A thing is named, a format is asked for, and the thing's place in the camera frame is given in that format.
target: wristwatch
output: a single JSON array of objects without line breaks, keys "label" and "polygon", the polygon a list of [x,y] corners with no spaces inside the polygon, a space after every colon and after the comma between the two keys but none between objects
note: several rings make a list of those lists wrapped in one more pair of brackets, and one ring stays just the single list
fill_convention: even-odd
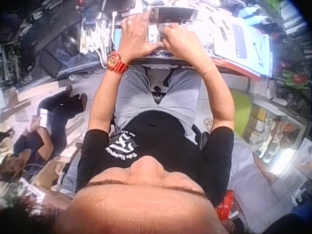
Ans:
[{"label": "wristwatch", "polygon": [[118,53],[112,52],[107,58],[107,67],[113,71],[124,73],[128,70],[129,65],[121,61],[121,57]]}]

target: smartphone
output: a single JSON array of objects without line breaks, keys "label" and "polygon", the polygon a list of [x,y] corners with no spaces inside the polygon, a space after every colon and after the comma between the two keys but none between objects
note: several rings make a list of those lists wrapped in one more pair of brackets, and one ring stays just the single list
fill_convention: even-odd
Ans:
[{"label": "smartphone", "polygon": [[43,128],[47,127],[47,121],[48,121],[48,110],[40,108],[40,126]]}]

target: hair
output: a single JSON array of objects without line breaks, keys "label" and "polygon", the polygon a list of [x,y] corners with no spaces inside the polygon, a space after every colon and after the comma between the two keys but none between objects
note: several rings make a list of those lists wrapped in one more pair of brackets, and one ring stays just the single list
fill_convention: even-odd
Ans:
[{"label": "hair", "polygon": [[0,210],[0,227],[11,234],[52,234],[60,211],[16,198],[11,206]]},{"label": "hair", "polygon": [[15,175],[16,172],[5,172],[4,171],[4,166],[7,162],[7,160],[11,157],[14,157],[14,156],[15,156],[14,154],[7,154],[6,156],[4,156],[2,163],[0,165],[0,180],[3,180],[3,181],[8,182],[8,183],[13,183],[13,182],[16,182],[17,180],[19,180],[19,178],[21,178],[22,170],[17,175]]}]

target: seated person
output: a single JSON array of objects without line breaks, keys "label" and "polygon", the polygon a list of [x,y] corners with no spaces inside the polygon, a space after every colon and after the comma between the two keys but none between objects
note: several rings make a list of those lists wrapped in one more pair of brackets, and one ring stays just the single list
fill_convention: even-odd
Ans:
[{"label": "seated person", "polygon": [[[132,15],[122,22],[118,51],[122,63],[130,64],[162,46],[147,40],[149,14]],[[232,95],[194,33],[176,24],[163,32],[167,49],[197,72],[175,70],[168,93],[157,105],[140,71],[143,68],[131,67],[122,78],[123,73],[113,66],[118,56],[112,55],[81,149],[78,192],[56,219],[45,223],[36,219],[41,228],[58,234],[226,233],[215,207],[224,198],[230,175]],[[201,77],[214,116],[202,151],[186,138],[195,121]],[[115,108],[115,123],[122,130],[109,141]],[[2,211],[5,226],[16,217],[17,210],[11,209]],[[19,223],[16,231],[31,231],[30,225],[14,221]]]},{"label": "seated person", "polygon": [[13,154],[7,155],[1,162],[1,179],[6,182],[18,180],[22,171],[26,171],[25,179],[30,180],[40,169],[66,148],[65,126],[67,121],[83,112],[87,103],[85,94],[70,97],[72,87],[66,91],[41,101],[38,107],[48,110],[47,128],[40,127],[39,114],[14,144]]}]

